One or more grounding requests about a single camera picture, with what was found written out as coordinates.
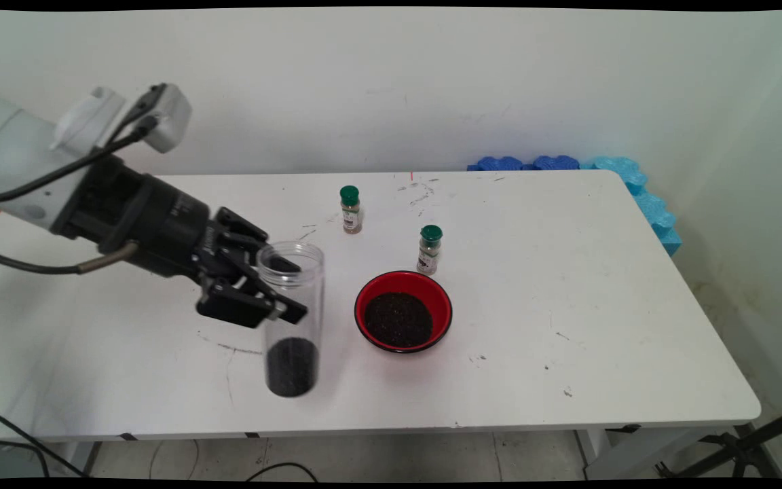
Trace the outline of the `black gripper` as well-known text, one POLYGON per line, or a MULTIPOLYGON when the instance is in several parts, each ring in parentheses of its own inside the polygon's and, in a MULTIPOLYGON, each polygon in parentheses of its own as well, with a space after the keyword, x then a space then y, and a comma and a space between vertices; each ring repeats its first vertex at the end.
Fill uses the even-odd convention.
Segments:
POLYGON ((269 235, 227 207, 213 217, 213 259, 199 250, 210 223, 209 207, 189 194, 130 169, 110 155, 87 167, 52 233, 82 238, 102 255, 129 244, 126 262, 159 276, 199 279, 198 314, 255 329, 264 320, 297 325, 308 307, 274 291, 259 276, 258 254, 269 235))

